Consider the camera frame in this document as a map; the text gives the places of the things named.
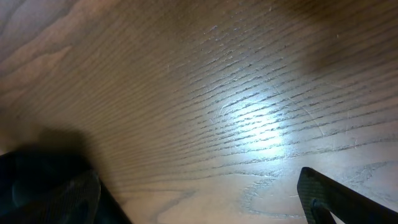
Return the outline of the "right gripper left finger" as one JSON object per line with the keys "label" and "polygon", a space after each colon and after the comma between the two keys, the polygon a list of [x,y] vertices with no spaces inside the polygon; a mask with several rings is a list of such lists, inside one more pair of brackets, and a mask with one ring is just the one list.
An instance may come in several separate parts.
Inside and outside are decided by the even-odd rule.
{"label": "right gripper left finger", "polygon": [[1,216],[1,223],[83,223],[94,222],[101,195],[100,180],[93,170],[17,210]]}

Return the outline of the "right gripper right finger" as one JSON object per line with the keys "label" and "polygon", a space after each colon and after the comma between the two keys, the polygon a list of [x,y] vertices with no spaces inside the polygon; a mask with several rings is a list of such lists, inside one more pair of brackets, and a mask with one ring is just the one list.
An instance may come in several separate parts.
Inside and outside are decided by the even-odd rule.
{"label": "right gripper right finger", "polygon": [[297,192],[308,223],[397,223],[397,212],[310,167],[301,169]]}

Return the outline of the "black t-shirt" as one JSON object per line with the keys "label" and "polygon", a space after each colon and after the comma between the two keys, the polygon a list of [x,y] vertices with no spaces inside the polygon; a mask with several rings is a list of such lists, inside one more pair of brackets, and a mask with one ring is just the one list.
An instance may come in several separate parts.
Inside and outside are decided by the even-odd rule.
{"label": "black t-shirt", "polygon": [[[95,171],[76,154],[17,151],[2,155],[1,216],[39,200],[89,170]],[[129,224],[130,219],[100,178],[99,182],[101,195],[93,223]]]}

